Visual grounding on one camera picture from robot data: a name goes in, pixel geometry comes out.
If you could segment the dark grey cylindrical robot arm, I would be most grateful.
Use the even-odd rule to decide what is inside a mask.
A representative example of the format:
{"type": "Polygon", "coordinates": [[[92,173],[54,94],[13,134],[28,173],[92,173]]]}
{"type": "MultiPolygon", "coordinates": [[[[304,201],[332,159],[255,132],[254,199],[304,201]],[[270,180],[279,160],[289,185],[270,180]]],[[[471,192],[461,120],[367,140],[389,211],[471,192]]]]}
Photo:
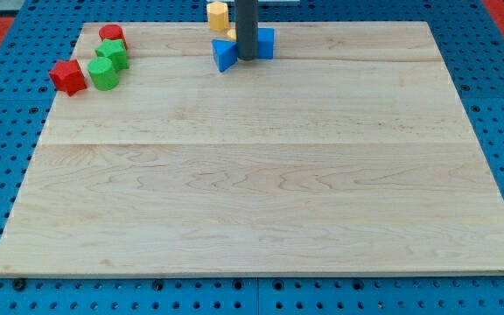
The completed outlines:
{"type": "Polygon", "coordinates": [[[258,1],[235,0],[234,14],[238,58],[254,60],[257,58],[258,1]]]}

